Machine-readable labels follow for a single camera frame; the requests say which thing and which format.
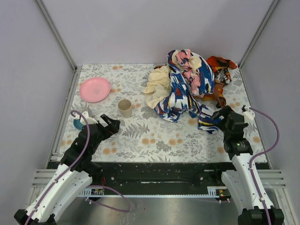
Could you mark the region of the blue white patterned cloth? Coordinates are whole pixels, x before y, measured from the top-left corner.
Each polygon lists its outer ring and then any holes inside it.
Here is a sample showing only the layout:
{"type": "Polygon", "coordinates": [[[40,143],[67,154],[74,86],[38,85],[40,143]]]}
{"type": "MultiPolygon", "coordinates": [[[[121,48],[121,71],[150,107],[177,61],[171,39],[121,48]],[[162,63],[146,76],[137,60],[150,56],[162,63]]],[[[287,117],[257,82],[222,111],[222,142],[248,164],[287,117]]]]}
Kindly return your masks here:
{"type": "MultiPolygon", "coordinates": [[[[218,131],[217,125],[212,121],[211,116],[214,110],[210,107],[201,104],[196,100],[196,95],[193,95],[190,91],[189,85],[182,75],[179,67],[175,64],[175,52],[179,50],[170,51],[167,54],[167,65],[169,66],[169,78],[171,80],[171,92],[169,96],[165,97],[159,102],[154,111],[160,118],[177,122],[180,116],[187,112],[191,118],[198,119],[198,129],[206,131],[209,134],[213,134],[218,131]]],[[[199,68],[200,72],[200,90],[203,97],[206,94],[212,94],[214,92],[214,73],[211,66],[207,61],[197,53],[202,60],[202,66],[199,68]]]]}

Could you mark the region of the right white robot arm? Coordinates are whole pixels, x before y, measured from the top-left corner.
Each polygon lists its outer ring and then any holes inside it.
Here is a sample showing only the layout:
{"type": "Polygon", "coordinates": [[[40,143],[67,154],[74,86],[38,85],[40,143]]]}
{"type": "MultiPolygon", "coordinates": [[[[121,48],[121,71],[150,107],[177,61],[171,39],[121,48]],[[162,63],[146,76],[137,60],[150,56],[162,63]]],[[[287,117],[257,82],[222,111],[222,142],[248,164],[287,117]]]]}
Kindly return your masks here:
{"type": "Polygon", "coordinates": [[[275,208],[268,197],[254,162],[264,152],[254,154],[244,137],[244,129],[255,118],[255,112],[243,107],[238,114],[227,105],[213,113],[211,118],[223,132],[224,149],[235,168],[222,172],[221,180],[236,205],[239,225],[281,225],[283,211],[275,208]]]}

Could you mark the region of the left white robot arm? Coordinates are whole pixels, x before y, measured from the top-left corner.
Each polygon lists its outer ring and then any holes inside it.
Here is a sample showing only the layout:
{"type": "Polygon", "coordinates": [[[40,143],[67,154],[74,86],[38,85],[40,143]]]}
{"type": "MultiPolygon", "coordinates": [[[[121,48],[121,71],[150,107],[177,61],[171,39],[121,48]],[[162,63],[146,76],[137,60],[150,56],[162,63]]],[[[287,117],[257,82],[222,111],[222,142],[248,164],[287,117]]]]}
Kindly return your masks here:
{"type": "Polygon", "coordinates": [[[53,177],[41,194],[14,218],[20,225],[54,225],[69,204],[94,181],[101,183],[102,168],[92,162],[100,143],[118,133],[120,121],[105,114],[99,121],[86,124],[65,151],[53,177]]]}

